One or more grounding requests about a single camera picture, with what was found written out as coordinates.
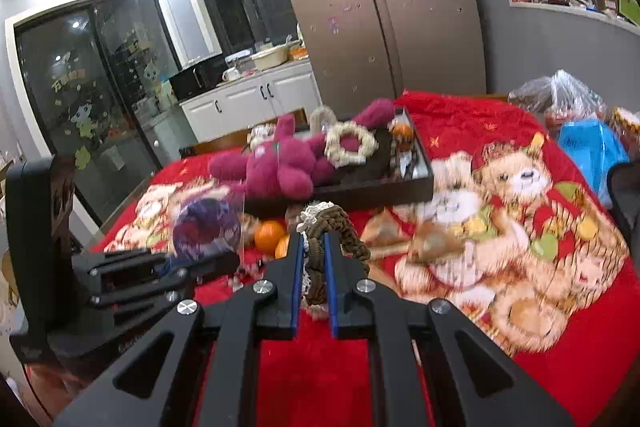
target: wooden chair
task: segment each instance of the wooden chair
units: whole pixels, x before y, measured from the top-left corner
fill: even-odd
[[[306,125],[308,122],[306,121],[306,114],[304,109],[296,109],[292,111],[290,114],[293,114],[296,120],[296,126]],[[279,117],[271,118],[271,120],[267,120],[264,122],[257,123],[256,125],[266,124],[266,123],[276,123]],[[237,147],[244,147],[246,145],[246,137],[251,132],[251,127],[246,129],[240,129],[237,131],[230,132],[225,134],[225,136],[221,136],[219,138],[215,138],[208,142],[200,142],[194,145],[190,145],[188,147],[183,147],[179,150],[180,158],[189,158],[190,156],[197,156],[198,154],[206,154],[210,152],[219,152],[226,151],[229,149],[235,149]]]

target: orange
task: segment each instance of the orange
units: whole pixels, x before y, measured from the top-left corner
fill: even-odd
[[[264,221],[255,232],[254,243],[258,250],[266,255],[273,256],[278,245],[287,231],[277,221]]]
[[[287,256],[287,250],[289,249],[289,234],[285,235],[278,241],[276,247],[276,259]]]

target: plastic bag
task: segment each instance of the plastic bag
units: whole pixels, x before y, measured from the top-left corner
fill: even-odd
[[[586,118],[604,120],[607,111],[602,97],[564,70],[526,82],[509,93],[509,102],[529,112],[543,113],[553,138],[563,123]]]
[[[607,173],[614,165],[629,161],[613,131],[593,118],[565,123],[560,130],[558,145],[580,169],[600,203],[611,206]]]

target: window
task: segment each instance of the window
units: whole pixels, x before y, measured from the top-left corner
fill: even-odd
[[[204,0],[225,55],[296,35],[291,0]]]

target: metal screw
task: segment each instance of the metal screw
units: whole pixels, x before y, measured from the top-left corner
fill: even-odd
[[[371,279],[360,279],[356,282],[356,290],[361,293],[371,293],[376,289],[376,283],[374,283]]]
[[[178,302],[177,308],[180,315],[191,315],[198,309],[198,303],[191,299],[185,299],[184,301]]]
[[[269,293],[271,290],[273,290],[273,283],[267,279],[254,282],[254,292],[259,293],[260,295]]]
[[[449,313],[451,304],[445,299],[433,299],[433,301],[431,301],[431,309],[438,315],[445,315]]]

